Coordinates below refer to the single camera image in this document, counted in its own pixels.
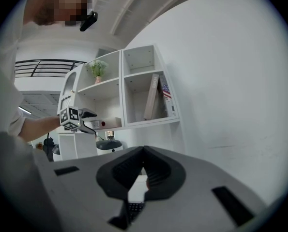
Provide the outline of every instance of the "person's arm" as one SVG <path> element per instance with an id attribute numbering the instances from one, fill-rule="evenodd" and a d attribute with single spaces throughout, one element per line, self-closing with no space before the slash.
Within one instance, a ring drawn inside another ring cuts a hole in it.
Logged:
<path id="1" fill-rule="evenodd" d="M 51 116 L 40 119 L 26 118 L 18 136 L 26 142 L 29 142 L 40 138 L 41 136 L 53 131 L 59 126 L 59 116 Z"/>

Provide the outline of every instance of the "ceiling light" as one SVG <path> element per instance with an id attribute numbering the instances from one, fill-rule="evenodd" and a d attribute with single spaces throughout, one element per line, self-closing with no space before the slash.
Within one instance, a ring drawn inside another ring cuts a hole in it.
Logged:
<path id="1" fill-rule="evenodd" d="M 29 111 L 23 109 L 22 107 L 19 107 L 19 109 L 21 109 L 23 112 L 26 112 L 27 114 L 32 114 L 32 113 L 30 113 Z"/>

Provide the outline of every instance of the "american flag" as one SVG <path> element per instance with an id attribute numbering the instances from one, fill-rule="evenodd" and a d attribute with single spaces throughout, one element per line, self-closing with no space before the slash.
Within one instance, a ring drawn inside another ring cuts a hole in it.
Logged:
<path id="1" fill-rule="evenodd" d="M 172 98 L 172 97 L 171 97 L 171 93 L 169 92 L 169 88 L 168 88 L 168 86 L 167 86 L 166 84 L 163 85 L 162 90 L 163 90 L 163 94 L 164 94 L 165 96 L 167 96 L 167 97 L 169 97 L 169 98 Z"/>

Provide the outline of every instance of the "green plant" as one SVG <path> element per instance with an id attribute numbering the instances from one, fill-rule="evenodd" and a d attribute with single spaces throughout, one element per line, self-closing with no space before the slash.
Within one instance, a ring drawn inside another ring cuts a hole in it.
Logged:
<path id="1" fill-rule="evenodd" d="M 93 76 L 96 78 L 97 76 L 103 76 L 105 74 L 108 64 L 104 61 L 93 60 L 87 67 L 91 69 Z"/>

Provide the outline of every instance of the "white bookshelf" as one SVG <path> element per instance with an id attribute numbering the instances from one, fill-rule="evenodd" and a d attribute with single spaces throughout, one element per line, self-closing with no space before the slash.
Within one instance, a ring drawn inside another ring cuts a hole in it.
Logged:
<path id="1" fill-rule="evenodd" d="M 92 120 L 111 117 L 121 119 L 122 126 L 119 128 L 96 131 L 126 130 L 179 122 L 178 109 L 171 81 L 162 56 L 155 45 L 124 49 L 109 53 L 98 59 L 108 64 L 108 69 L 102 77 L 102 82 L 95 84 L 95 78 L 91 70 L 86 67 L 87 64 L 80 65 L 69 72 L 65 77 L 58 112 L 63 107 L 63 103 L 76 106 L 79 109 L 91 109 L 97 114 L 97 117 L 85 119 L 87 126 L 91 126 L 90 121 Z M 166 77 L 176 116 L 145 121 L 143 116 L 154 73 Z M 76 149 L 77 143 L 75 137 L 80 132 L 72 133 L 71 131 L 63 130 L 62 127 L 57 132 L 60 135 L 60 145 L 63 147 L 62 151 L 65 148 L 68 156 L 71 158 L 92 156 L 87 152 L 80 153 Z M 75 143 L 70 143 L 71 136 L 74 137 Z"/>

